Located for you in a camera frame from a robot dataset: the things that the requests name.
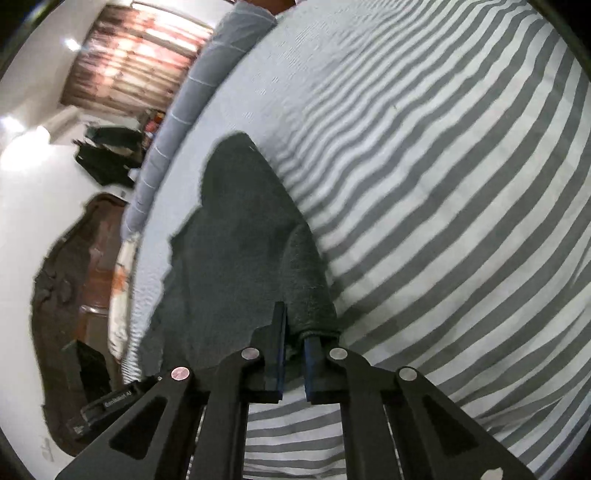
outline bed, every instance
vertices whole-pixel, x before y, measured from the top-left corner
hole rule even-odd
[[[411,365],[550,479],[589,429],[591,90],[524,0],[308,0],[171,159],[135,254],[126,381],[213,147],[246,132],[327,262],[343,346]],[[343,480],[337,406],[251,406],[245,477]]]

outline striped bedsheet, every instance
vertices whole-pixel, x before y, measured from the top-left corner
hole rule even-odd
[[[137,257],[126,380],[208,153],[247,132],[327,261],[342,344],[412,365],[549,479],[589,428],[591,90],[523,0],[309,0],[170,167]],[[245,477],[344,480],[338,406],[251,406]]]

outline metal screw head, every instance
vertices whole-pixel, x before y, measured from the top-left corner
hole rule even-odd
[[[332,360],[344,360],[345,358],[347,358],[347,350],[345,350],[344,348],[333,348],[330,353],[329,353],[330,357],[332,358]]]
[[[481,476],[480,480],[503,480],[503,469],[498,468],[496,470],[487,470],[484,475]]]
[[[255,358],[258,358],[260,354],[261,353],[256,348],[249,347],[242,351],[242,358],[244,360],[254,360]]]
[[[181,380],[187,379],[189,377],[189,374],[190,371],[187,367],[177,367],[172,371],[170,376],[177,382],[180,382]]]
[[[398,375],[406,382],[412,382],[417,379],[417,371],[409,367],[404,367]]]

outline curtain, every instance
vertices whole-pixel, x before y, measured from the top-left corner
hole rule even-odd
[[[148,5],[108,5],[70,71],[61,102],[129,116],[166,111],[211,34],[206,25]]]

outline pillow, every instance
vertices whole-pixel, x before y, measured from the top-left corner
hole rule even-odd
[[[276,25],[275,17],[264,8],[239,1],[217,26],[168,109],[146,155],[134,196],[123,216],[123,240],[144,229],[154,196],[171,160],[216,89]]]

